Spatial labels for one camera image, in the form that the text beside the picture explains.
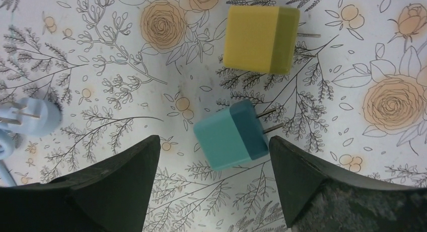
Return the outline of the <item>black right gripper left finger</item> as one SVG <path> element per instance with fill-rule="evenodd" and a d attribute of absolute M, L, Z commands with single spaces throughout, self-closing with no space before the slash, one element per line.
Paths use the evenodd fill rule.
<path fill-rule="evenodd" d="M 142 231 L 160 157 L 151 135 L 49 183 L 1 188 L 1 231 Z"/>

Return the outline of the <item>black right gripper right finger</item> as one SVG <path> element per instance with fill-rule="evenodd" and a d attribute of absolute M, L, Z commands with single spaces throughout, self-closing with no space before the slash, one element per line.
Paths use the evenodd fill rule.
<path fill-rule="evenodd" d="M 292 231 L 426 231 L 426 188 L 359 175 L 279 136 L 269 152 Z"/>

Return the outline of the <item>teal charger plug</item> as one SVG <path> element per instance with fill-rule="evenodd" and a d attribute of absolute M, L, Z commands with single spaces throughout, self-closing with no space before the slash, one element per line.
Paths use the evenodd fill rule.
<path fill-rule="evenodd" d="M 257 114 L 250 100 L 241 100 L 197 122 L 193 132 L 211 169 L 228 169 L 269 154 L 266 134 L 283 124 L 265 130 L 259 118 L 277 110 Z"/>

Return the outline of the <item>yellow charger plug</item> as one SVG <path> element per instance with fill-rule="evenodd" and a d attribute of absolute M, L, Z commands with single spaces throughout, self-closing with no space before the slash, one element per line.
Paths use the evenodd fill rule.
<path fill-rule="evenodd" d="M 289 74 L 293 64 L 300 10 L 274 6 L 231 6 L 223 64 L 227 68 Z"/>

